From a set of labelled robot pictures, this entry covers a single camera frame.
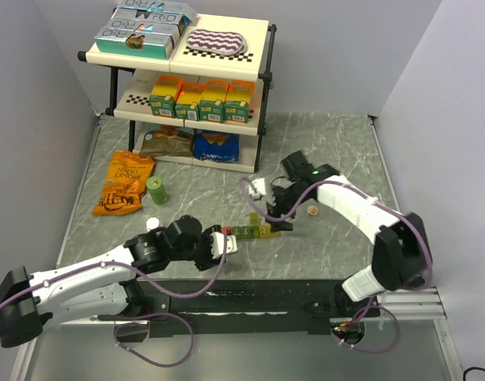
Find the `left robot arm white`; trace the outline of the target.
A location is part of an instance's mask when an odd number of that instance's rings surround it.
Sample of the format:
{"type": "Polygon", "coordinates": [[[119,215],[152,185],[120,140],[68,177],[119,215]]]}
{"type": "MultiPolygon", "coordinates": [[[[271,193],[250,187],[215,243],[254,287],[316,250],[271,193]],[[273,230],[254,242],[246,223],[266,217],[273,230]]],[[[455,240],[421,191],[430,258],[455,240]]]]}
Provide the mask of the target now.
{"type": "Polygon", "coordinates": [[[169,226],[148,225],[124,244],[67,267],[9,271],[0,284],[0,344],[13,348],[64,322],[97,315],[138,318],[145,308],[138,279],[170,263],[190,261],[199,271],[221,269],[237,240],[186,215],[169,226]]]}

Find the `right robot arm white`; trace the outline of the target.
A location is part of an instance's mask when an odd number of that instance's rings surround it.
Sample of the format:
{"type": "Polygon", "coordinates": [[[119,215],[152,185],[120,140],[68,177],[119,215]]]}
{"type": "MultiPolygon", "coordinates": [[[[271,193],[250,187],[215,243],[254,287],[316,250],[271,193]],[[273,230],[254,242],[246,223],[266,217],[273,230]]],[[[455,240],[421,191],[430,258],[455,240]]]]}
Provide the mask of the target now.
{"type": "Polygon", "coordinates": [[[264,199],[265,219],[274,232],[291,231],[298,206],[314,200],[339,213],[369,239],[373,253],[365,268],[350,275],[333,292],[337,312],[352,316],[369,298],[386,291],[417,290],[431,281],[432,258],[422,219],[401,214],[356,188],[337,169],[315,167],[301,151],[281,162],[287,187],[262,178],[248,186],[253,199],[264,199]]]}

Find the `gold bottle cap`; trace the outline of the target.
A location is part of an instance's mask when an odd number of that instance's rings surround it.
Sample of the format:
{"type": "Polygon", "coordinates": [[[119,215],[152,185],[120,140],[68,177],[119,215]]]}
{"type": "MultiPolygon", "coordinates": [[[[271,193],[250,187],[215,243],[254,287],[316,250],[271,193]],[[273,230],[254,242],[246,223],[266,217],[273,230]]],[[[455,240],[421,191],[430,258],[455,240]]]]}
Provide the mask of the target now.
{"type": "Polygon", "coordinates": [[[307,213],[309,215],[315,216],[318,215],[319,209],[316,206],[310,205],[307,207],[307,213]]]}

